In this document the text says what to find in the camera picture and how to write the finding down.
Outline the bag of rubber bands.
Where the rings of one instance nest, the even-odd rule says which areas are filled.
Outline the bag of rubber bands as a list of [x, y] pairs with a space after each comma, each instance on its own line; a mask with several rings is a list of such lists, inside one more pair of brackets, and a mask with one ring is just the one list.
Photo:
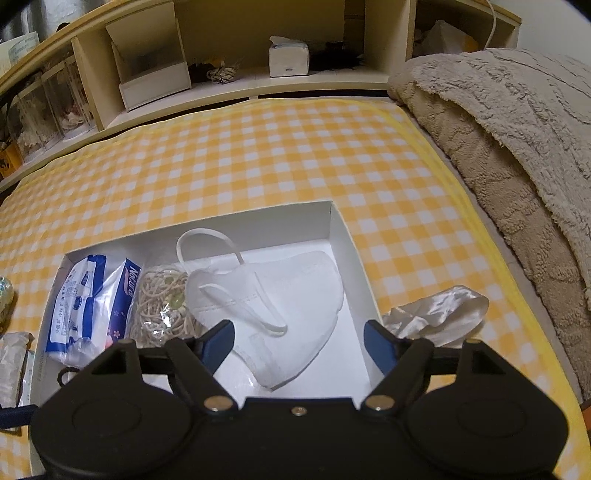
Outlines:
[[204, 329], [189, 312], [187, 273], [179, 267], [147, 268], [140, 276], [128, 336], [140, 348], [162, 347], [173, 338], [197, 338]]

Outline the white satin scrunchie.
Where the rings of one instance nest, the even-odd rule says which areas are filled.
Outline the white satin scrunchie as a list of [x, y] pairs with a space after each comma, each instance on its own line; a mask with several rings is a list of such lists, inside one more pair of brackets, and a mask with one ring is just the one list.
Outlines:
[[455, 285], [414, 302], [393, 307], [382, 322], [401, 339], [430, 340], [436, 347], [458, 348], [485, 322], [490, 300], [463, 285]]

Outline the grey sachet numbered two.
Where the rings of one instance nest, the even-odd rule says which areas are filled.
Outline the grey sachet numbered two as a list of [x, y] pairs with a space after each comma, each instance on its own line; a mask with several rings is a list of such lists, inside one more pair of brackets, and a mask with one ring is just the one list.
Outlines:
[[9, 332], [1, 338], [0, 404], [16, 407], [19, 402], [28, 347], [33, 336], [29, 332]]

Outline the white face mask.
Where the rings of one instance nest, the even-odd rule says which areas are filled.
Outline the white face mask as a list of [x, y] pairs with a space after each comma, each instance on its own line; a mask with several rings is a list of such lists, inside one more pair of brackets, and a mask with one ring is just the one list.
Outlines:
[[[226, 271], [191, 267], [183, 246], [197, 236], [221, 240], [236, 265]], [[252, 263], [228, 236], [208, 228], [184, 232], [175, 248], [187, 273], [189, 312], [207, 329], [222, 320], [235, 325], [233, 351], [264, 388], [274, 390], [294, 380], [332, 336], [345, 290], [338, 267], [324, 251]]]

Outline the blue white tissue pack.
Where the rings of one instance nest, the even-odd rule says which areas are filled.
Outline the blue white tissue pack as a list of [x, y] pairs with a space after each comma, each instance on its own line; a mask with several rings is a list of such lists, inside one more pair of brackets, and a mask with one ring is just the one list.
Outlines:
[[124, 259], [107, 271], [105, 255], [75, 263], [53, 303], [45, 352], [67, 366], [83, 368], [126, 335], [141, 267]]

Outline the blue floral brocade pouch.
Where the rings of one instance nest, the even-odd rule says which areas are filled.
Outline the blue floral brocade pouch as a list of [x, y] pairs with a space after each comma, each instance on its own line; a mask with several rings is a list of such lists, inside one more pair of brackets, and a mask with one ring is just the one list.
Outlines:
[[11, 281], [0, 277], [0, 331], [4, 332], [9, 323], [12, 304], [14, 302], [15, 290]]

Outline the small blue-topped zip bag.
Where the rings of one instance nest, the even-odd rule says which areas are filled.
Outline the small blue-topped zip bag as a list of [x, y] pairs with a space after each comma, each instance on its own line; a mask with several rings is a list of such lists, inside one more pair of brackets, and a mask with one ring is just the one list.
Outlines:
[[27, 351], [27, 355], [25, 357], [24, 362], [24, 370], [22, 376], [22, 383], [21, 383], [21, 393], [19, 399], [19, 407], [23, 407], [30, 404], [30, 395], [31, 395], [31, 387], [32, 387], [32, 378], [33, 378], [33, 370], [34, 370], [34, 360], [35, 355], [34, 352], [31, 350]]

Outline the white shallow cardboard box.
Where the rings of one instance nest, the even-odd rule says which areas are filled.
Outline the white shallow cardboard box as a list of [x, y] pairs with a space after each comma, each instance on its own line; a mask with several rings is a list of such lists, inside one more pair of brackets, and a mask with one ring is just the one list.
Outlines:
[[354, 479], [386, 466], [378, 307], [329, 201], [68, 253], [36, 351], [46, 479]]

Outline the yellow white checkered blanket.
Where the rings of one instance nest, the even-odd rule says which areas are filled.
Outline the yellow white checkered blanket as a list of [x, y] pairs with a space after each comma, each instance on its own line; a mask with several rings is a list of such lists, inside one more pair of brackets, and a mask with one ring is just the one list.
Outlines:
[[9, 327], [37, 332], [64, 254], [190, 220], [331, 200], [381, 312], [466, 285], [486, 295], [481, 337], [564, 410], [563, 479], [590, 475], [579, 402], [458, 181], [390, 102], [256, 100], [141, 126], [57, 158], [1, 206]]

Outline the yellow box with black print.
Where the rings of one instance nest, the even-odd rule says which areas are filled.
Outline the yellow box with black print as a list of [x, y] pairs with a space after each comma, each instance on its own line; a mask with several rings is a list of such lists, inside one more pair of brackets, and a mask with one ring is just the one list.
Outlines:
[[23, 158], [17, 144], [10, 141], [3, 141], [0, 146], [0, 175], [2, 179], [8, 178], [16, 173], [23, 165]]

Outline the beige fluffy blanket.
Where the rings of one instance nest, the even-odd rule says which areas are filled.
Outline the beige fluffy blanket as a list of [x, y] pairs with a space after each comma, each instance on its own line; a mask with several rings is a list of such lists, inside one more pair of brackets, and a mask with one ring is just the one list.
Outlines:
[[493, 48], [408, 60], [389, 78], [521, 263], [590, 393], [590, 68]]

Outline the doll in white dress case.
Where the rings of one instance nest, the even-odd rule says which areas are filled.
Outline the doll in white dress case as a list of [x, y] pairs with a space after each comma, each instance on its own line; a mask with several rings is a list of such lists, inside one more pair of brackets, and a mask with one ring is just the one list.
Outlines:
[[15, 95], [8, 113], [8, 127], [24, 162], [32, 161], [61, 139], [40, 79]]

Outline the open white carton on shelf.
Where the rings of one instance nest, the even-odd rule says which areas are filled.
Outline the open white carton on shelf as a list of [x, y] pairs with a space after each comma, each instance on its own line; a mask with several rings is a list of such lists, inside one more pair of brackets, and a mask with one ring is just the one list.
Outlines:
[[106, 25], [126, 111], [191, 87], [172, 2]]

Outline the white tissue box on shelf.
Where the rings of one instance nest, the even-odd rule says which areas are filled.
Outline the white tissue box on shelf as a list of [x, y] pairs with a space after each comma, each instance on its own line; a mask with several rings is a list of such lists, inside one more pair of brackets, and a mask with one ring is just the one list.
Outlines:
[[270, 36], [270, 78], [307, 76], [310, 70], [310, 50], [301, 40]]

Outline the wooden headboard shelf unit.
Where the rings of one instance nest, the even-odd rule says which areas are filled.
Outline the wooden headboard shelf unit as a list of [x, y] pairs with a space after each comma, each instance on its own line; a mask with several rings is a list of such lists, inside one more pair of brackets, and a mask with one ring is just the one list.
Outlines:
[[[168, 2], [174, 4], [191, 87], [126, 111], [106, 25]], [[1, 143], [14, 141], [8, 113], [15, 95], [71, 55], [94, 126], [69, 140], [61, 134], [53, 147], [1, 178], [1, 186], [8, 189], [88, 144], [209, 105], [318, 92], [381, 94], [413, 56], [420, 33], [442, 23], [482, 49], [515, 47], [522, 21], [494, 1], [105, 1], [87, 12], [61, 2], [54, 29], [41, 31], [39, 44], [12, 39], [1, 45], [2, 58], [10, 62], [1, 75]], [[308, 44], [307, 76], [270, 78], [270, 36]]]

